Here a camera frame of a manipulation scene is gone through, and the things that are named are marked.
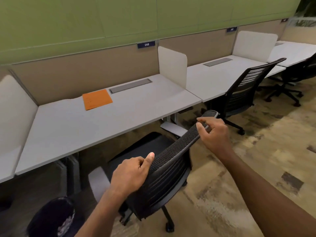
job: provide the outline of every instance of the trash can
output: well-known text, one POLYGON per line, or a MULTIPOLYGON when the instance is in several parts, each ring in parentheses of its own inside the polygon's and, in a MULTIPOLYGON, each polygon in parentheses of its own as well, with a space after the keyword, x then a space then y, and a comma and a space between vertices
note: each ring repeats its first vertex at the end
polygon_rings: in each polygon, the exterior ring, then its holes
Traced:
POLYGON ((74 237, 85 219, 75 210, 73 201, 60 197, 45 204, 26 229, 29 237, 74 237))

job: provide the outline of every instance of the orange folder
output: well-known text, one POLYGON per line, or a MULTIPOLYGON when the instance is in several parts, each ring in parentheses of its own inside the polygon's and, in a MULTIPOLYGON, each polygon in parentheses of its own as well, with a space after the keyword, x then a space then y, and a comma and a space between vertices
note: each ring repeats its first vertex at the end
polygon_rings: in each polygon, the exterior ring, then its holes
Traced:
POLYGON ((82 95, 86 111, 96 107, 112 103, 112 99, 106 90, 95 91, 82 95))

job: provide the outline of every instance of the black office chair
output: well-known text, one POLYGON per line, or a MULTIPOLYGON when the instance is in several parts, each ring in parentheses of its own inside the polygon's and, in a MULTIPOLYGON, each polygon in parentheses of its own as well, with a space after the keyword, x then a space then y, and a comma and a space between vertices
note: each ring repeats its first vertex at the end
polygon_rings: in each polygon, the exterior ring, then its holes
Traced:
MULTIPOLYGON (((217 115, 216 111, 207 111, 203 116, 217 117, 217 115)), ((177 141, 160 133, 151 132, 114 157, 107 166, 99 167, 89 174, 89 182, 95 198, 97 201, 101 198, 109 187, 113 171, 123 160, 136 156, 145 157, 150 152, 154 152, 156 156, 145 183, 138 191, 129 195, 120 207, 121 223, 126 225, 133 213, 141 220, 161 208, 168 220, 166 231, 173 232, 174 223, 165 204, 187 184, 186 179, 192 169, 189 148, 197 139, 199 134, 195 125, 177 141)))
POLYGON ((281 93, 284 93, 295 101, 294 106, 300 107, 300 101, 294 95, 292 95, 292 93, 298 93, 297 97, 299 98, 303 97, 303 93, 301 91, 288 89, 286 88, 286 85, 294 86, 293 82, 310 79, 314 76, 316 76, 316 53, 304 62, 287 67, 286 70, 282 72, 282 80, 270 77, 272 80, 283 82, 282 85, 276 84, 274 86, 260 86, 258 91, 261 89, 274 90, 274 92, 266 98, 266 102, 271 102, 271 97, 279 96, 281 93))
POLYGON ((253 97, 261 81, 278 63, 285 60, 286 58, 281 58, 275 62, 246 69, 219 101, 211 103, 211 108, 218 111, 219 118, 223 119, 225 124, 239 129, 238 134, 244 135, 245 131, 241 126, 226 118, 253 106, 253 97))

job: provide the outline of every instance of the desk surface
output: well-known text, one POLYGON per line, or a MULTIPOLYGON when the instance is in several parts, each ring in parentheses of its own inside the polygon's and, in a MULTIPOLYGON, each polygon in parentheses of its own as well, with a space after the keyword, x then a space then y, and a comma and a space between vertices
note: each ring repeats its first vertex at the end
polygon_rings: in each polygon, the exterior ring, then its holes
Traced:
POLYGON ((113 103, 89 111, 82 97, 40 106, 15 173, 22 174, 201 102, 160 74, 147 78, 152 83, 114 94, 108 91, 113 103))
MULTIPOLYGON (((265 64, 235 55, 223 58, 230 58, 232 61, 211 67, 203 63, 188 67, 186 89, 201 98, 203 102, 224 95, 247 68, 265 64)), ((267 77, 283 70, 284 67, 275 66, 267 77)))
POLYGON ((286 60, 279 63, 279 66, 289 67, 294 64, 300 63, 307 58, 310 58, 316 53, 316 45, 278 41, 277 43, 283 43, 282 45, 275 46, 272 49, 269 62, 276 61, 277 59, 285 57, 286 60))

